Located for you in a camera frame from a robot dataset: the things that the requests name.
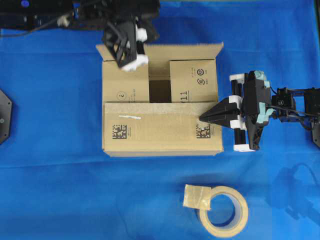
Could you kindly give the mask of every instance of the tape roll core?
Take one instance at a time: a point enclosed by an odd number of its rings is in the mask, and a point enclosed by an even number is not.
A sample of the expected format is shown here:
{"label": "tape roll core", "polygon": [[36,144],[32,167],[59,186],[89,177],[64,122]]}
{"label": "tape roll core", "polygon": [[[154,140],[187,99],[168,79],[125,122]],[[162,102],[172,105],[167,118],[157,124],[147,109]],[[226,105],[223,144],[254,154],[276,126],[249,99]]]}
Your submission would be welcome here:
{"label": "tape roll core", "polygon": [[226,226],[214,226],[208,217],[208,211],[199,209],[198,214],[202,225],[213,236],[219,238],[230,238],[240,233],[247,224],[249,209],[245,198],[235,189],[227,186],[217,186],[211,190],[211,200],[218,195],[225,195],[231,199],[235,215]]}

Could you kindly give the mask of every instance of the black cable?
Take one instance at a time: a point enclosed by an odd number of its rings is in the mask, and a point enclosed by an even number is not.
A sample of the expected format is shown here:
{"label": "black cable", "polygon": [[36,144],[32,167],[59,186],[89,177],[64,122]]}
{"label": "black cable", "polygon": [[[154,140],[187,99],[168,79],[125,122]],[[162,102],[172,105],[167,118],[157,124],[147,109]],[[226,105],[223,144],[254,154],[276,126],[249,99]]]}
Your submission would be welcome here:
{"label": "black cable", "polygon": [[289,112],[293,112],[293,113],[297,113],[297,114],[304,114],[307,116],[313,116],[313,117],[320,117],[320,114],[309,114],[309,113],[305,113],[303,111],[297,111],[297,110],[293,110],[293,109],[289,109],[289,108],[284,108],[284,107],[280,107],[280,106],[273,106],[273,105],[267,105],[267,108],[272,108],[272,109],[279,109],[279,110],[283,110],[283,111],[289,111]]}
{"label": "black cable", "polygon": [[16,33],[16,34],[5,34],[5,35],[2,35],[0,34],[0,38],[15,38],[15,37],[22,37],[22,36],[26,36],[26,35],[29,35],[29,34],[32,34],[36,31],[39,31],[39,30],[42,30],[42,29],[45,29],[47,28],[48,26],[50,26],[51,24],[54,24],[58,21],[59,18],[65,16],[65,15],[69,15],[69,14],[72,14],[74,11],[80,9],[80,8],[83,8],[83,7],[87,7],[87,6],[90,6],[92,4],[96,4],[98,2],[101,2],[101,0],[93,0],[93,1],[90,1],[90,2],[87,2],[87,3],[84,3],[83,5],[80,5],[78,7],[75,7],[73,8],[72,10],[70,11],[67,11],[65,12],[64,14],[61,14],[60,16],[46,22],[45,24],[42,24],[41,26],[38,26],[32,30],[29,30],[29,31],[24,31],[24,32],[21,32],[21,33]]}
{"label": "black cable", "polygon": [[272,88],[272,86],[270,86],[270,88],[275,95],[278,95],[278,93]]}

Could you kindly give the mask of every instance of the cardboard box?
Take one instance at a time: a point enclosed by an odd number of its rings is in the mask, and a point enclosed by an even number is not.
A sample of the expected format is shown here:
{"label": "cardboard box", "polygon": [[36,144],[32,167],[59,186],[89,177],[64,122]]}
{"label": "cardboard box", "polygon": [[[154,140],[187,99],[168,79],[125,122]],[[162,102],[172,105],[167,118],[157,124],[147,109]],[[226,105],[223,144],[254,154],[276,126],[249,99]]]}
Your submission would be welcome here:
{"label": "cardboard box", "polygon": [[218,102],[215,60],[170,61],[173,103]]}
{"label": "cardboard box", "polygon": [[[215,58],[222,47],[223,43],[146,45],[148,66],[136,72],[123,72],[117,69],[107,48],[97,45],[103,58],[104,151],[113,157],[215,155],[222,152],[221,127],[198,120],[199,115],[214,106],[213,102],[170,103],[170,62],[210,60],[215,67]],[[133,96],[135,92],[135,97],[122,99],[123,92],[129,92],[126,96]]]}
{"label": "cardboard box", "polygon": [[221,152],[221,127],[199,121],[199,115],[214,106],[212,102],[105,103],[104,106],[104,148],[111,156],[190,156]]}

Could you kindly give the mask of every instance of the blue tablecloth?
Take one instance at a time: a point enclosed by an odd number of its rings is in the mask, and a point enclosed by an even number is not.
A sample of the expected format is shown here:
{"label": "blue tablecloth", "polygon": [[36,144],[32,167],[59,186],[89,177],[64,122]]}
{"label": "blue tablecloth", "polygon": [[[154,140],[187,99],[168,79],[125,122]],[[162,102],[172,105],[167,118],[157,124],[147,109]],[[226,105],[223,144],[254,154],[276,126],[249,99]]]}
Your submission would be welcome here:
{"label": "blue tablecloth", "polygon": [[[163,2],[154,24],[157,43],[224,42],[220,99],[231,94],[230,74],[251,70],[274,89],[320,87],[313,0]],[[271,120],[254,153],[233,152],[224,129],[216,156],[104,154],[101,37],[57,29],[0,38],[0,89],[14,103],[0,145],[1,239],[214,239],[182,206],[185,184],[243,194],[249,220],[232,239],[320,238],[320,149],[299,124]]]}

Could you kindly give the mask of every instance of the box flap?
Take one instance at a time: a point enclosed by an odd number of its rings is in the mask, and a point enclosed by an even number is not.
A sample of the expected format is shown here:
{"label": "box flap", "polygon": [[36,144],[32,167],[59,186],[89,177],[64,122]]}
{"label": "box flap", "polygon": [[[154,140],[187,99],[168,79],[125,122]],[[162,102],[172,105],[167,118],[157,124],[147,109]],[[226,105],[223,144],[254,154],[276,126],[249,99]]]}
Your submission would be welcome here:
{"label": "box flap", "polygon": [[[160,45],[146,44],[145,54],[150,61],[174,61],[174,60],[209,60],[215,59],[224,43],[218,44],[194,44],[194,45]],[[114,61],[104,44],[96,45],[103,61]]]}

